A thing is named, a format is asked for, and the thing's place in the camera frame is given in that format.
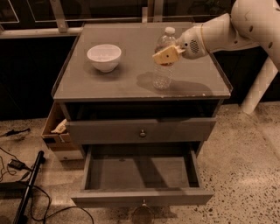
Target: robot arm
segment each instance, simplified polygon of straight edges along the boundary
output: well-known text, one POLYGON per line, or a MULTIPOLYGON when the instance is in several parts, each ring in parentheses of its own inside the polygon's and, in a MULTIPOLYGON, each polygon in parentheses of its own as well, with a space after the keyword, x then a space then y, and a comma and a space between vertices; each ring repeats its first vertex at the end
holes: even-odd
POLYGON ((236 0, 224 14, 182 33, 177 47, 153 55, 156 63, 197 59, 218 51, 261 46, 280 71, 280 7, 276 0, 236 0))

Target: gray nightstand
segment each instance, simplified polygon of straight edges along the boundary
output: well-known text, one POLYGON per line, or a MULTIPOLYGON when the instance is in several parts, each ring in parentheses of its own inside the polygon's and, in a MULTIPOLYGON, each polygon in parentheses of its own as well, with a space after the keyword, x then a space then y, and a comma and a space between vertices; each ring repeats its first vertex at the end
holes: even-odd
POLYGON ((80 207, 199 205, 203 189, 196 157, 231 86, 207 56, 175 63, 171 87, 151 83, 153 54, 166 26, 179 35, 190 23, 86 24, 53 96, 67 130, 85 156, 80 207), (111 73, 95 70, 90 47, 122 49, 111 73))

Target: drawer knob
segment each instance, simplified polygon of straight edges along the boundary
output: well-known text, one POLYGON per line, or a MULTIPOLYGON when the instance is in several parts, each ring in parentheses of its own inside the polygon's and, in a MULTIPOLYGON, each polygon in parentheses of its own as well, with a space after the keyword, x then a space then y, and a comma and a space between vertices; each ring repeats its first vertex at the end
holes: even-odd
POLYGON ((146 133, 145 133, 145 131, 143 129, 140 132, 140 137, 146 137, 146 133))

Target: black cable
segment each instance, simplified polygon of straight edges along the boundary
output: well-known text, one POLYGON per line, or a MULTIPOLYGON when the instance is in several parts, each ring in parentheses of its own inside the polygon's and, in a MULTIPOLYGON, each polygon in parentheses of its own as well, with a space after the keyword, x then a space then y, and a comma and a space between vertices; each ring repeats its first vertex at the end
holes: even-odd
POLYGON ((2 149, 1 147, 0 147, 0 150, 2 150, 4 153, 7 153, 8 155, 14 157, 17 161, 21 162, 15 155, 10 154, 8 151, 2 149))
POLYGON ((5 175, 6 173, 9 173, 10 175, 14 176, 14 175, 17 174, 17 172, 16 172, 16 171, 10 171, 10 170, 8 169, 8 166, 7 166, 7 170, 8 170, 8 171, 3 172, 3 171, 5 170, 4 162, 3 162, 3 158, 2 158, 1 156, 0 156, 0 159, 1 159, 1 165, 2 165, 2 168, 1 168, 1 171, 0 171, 0 174, 1 174, 1 176, 0 176, 0 182, 2 182, 2 181, 3 181, 3 178, 4 178, 4 175, 5 175))
MULTIPOLYGON (((8 154, 8 155, 10 155, 10 156, 12 156, 12 157, 14 157, 18 162, 23 163, 23 162, 20 161, 15 155, 13 155, 13 154, 9 153, 8 151, 4 150, 2 147, 0 147, 0 150, 2 150, 4 153, 6 153, 6 154, 8 154)), ((24 169, 26 169, 27 171, 30 171, 30 172, 32 171, 32 169, 29 168, 27 165, 25 165, 25 163, 23 163, 23 164, 24 164, 24 169)), ((11 174, 11 171, 9 171, 8 166, 7 166, 7 170, 8 170, 8 173, 9 173, 10 175, 15 175, 15 174, 17 173, 16 171, 14 171, 15 173, 14 173, 14 174, 11 174)))
POLYGON ((21 179, 20 180, 18 180, 17 182, 19 182, 19 181, 22 181, 22 180, 24 180, 24 179, 26 179, 28 176, 29 176, 29 174, 31 174, 29 171, 27 171, 22 177, 21 177, 21 179))
POLYGON ((63 211, 66 211, 66 210, 68 210, 68 209, 71 209, 71 208, 79 208, 80 210, 84 211, 84 212, 90 217, 92 223, 95 224, 95 221, 94 221, 94 218, 92 217, 92 215, 91 215, 87 210, 85 210, 85 209, 83 209, 83 208, 81 208, 81 207, 77 207, 77 206, 68 206, 68 207, 65 207, 65 208, 60 209, 59 211, 57 211, 57 212, 55 212, 55 213, 52 213, 52 214, 46 216, 46 215, 47 215, 47 212, 48 212, 48 210, 49 210, 49 208, 50 208, 50 205, 51 205, 51 203, 52 203, 52 199, 51 199, 51 197, 47 194, 47 192, 45 192, 42 188, 40 188, 40 187, 38 187, 38 186, 36 186, 36 185, 34 185, 33 187, 34 187, 34 188, 37 188, 38 190, 40 190, 40 191, 48 198, 48 205, 47 205, 47 208, 46 208, 46 210, 45 210, 44 217, 43 217, 42 219, 37 219, 37 218, 34 218, 33 213, 32 213, 32 208, 33 208, 33 197, 31 197, 31 210, 30 210, 30 211, 31 211, 31 217, 32 217, 33 220, 35 220, 35 221, 43 221, 43 223, 45 224, 45 223, 46 223, 46 219, 52 218, 54 215, 56 215, 56 214, 58 214, 58 213, 61 213, 61 212, 63 212, 63 211))

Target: speckled concrete floor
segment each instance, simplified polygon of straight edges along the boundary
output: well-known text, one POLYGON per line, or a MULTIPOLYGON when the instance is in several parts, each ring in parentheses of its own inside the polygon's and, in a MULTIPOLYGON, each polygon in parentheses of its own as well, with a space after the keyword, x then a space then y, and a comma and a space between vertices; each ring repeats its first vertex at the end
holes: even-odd
MULTIPOLYGON (((198 157, 204 187, 214 196, 204 206, 153 207, 159 223, 280 223, 280 102, 261 103, 253 115, 238 105, 223 105, 217 124, 198 157)), ((32 165, 37 152, 46 162, 36 185, 52 197, 49 214, 74 203, 70 195, 80 190, 83 161, 60 162, 40 138, 46 119, 0 122, 0 134, 31 128, 28 134, 0 138, 0 146, 32 165)), ((4 155, 6 164, 11 157, 4 155)), ((3 181, 23 175, 4 175, 3 181)), ((19 199, 0 199, 0 223, 12 223, 19 199)), ((40 218, 46 197, 35 193, 33 214, 40 218)), ((87 209, 97 224, 131 223, 135 208, 87 209)), ((29 215, 30 203, 26 208, 29 215)), ((28 223, 37 223, 29 219, 28 223)), ((72 209, 53 216, 47 223, 90 223, 81 210, 72 209)))

